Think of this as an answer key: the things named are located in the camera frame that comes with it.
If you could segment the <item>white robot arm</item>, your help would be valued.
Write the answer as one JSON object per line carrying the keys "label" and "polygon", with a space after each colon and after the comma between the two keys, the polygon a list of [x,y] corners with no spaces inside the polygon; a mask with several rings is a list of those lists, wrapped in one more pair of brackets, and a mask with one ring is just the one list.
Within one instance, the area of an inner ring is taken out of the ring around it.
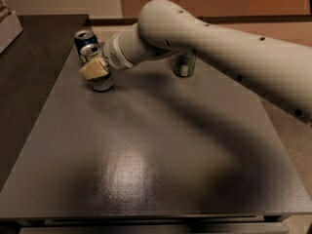
{"label": "white robot arm", "polygon": [[137,23],[104,44],[81,69],[87,80],[174,53],[190,54],[266,98],[297,120],[312,121],[312,49],[196,19],[178,4],[152,0]]}

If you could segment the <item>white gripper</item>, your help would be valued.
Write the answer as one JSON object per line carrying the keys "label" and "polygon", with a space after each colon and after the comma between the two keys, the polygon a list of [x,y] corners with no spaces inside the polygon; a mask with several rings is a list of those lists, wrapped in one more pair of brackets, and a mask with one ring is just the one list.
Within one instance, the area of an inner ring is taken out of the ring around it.
{"label": "white gripper", "polygon": [[[115,70],[132,68],[134,65],[125,58],[121,51],[119,38],[120,33],[116,33],[110,37],[103,45],[102,54],[108,64]],[[79,70],[79,73],[86,80],[107,76],[109,70],[107,69],[106,61],[103,58],[93,58]]]}

